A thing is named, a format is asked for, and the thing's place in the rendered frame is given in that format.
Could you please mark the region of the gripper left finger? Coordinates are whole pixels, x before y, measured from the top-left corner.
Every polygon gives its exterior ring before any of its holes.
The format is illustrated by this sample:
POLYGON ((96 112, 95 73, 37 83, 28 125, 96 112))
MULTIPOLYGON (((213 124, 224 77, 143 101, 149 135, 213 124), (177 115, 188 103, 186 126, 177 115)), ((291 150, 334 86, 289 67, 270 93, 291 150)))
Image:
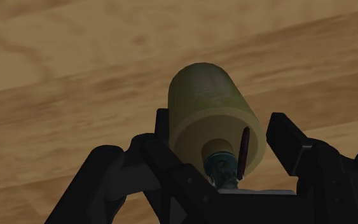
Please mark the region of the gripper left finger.
POLYGON ((167 109, 155 131, 135 136, 127 151, 94 148, 45 224, 113 224, 128 195, 143 192, 160 224, 219 224, 220 194, 166 145, 167 109))

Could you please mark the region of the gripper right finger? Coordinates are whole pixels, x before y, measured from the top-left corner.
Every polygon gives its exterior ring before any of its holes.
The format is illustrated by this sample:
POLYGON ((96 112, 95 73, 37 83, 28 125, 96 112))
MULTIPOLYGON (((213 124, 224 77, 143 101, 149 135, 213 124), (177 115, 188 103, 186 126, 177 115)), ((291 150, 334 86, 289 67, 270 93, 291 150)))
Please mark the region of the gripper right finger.
POLYGON ((307 137, 284 113, 272 113, 266 141, 296 193, 313 204, 313 224, 358 224, 358 154, 343 156, 330 144, 307 137))

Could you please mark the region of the teal bottle with tan cap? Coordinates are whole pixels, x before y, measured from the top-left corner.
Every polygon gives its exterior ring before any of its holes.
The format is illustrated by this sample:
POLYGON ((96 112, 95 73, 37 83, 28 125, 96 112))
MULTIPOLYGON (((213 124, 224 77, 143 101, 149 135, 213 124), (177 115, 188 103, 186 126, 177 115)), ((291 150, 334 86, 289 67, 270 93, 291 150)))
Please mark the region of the teal bottle with tan cap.
POLYGON ((218 189, 237 189, 237 158, 231 144, 212 139, 202 147, 203 168, 209 182, 218 189))

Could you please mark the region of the dark red pen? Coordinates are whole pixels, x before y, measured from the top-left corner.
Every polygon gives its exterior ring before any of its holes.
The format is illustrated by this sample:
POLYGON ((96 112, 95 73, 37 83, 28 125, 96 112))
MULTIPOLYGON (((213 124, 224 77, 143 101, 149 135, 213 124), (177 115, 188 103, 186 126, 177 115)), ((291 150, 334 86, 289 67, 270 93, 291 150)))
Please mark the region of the dark red pen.
POLYGON ((240 149, 238 152, 237 179, 239 181, 244 178, 244 173, 247 163, 247 154, 249 149, 249 139, 250 139, 250 128, 245 127, 242 133, 240 149))

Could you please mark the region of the yellow-green cylindrical cup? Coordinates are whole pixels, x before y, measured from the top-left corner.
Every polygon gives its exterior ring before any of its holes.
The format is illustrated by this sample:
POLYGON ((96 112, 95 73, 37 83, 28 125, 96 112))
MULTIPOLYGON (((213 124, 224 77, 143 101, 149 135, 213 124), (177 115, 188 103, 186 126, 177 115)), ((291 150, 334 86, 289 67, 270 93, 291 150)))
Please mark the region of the yellow-green cylindrical cup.
POLYGON ((203 168, 202 147, 212 139, 227 140, 237 158, 242 133, 250 128, 244 176, 261 162, 266 137, 260 121, 221 67, 206 62, 181 69, 168 94, 169 147, 209 181, 203 168))

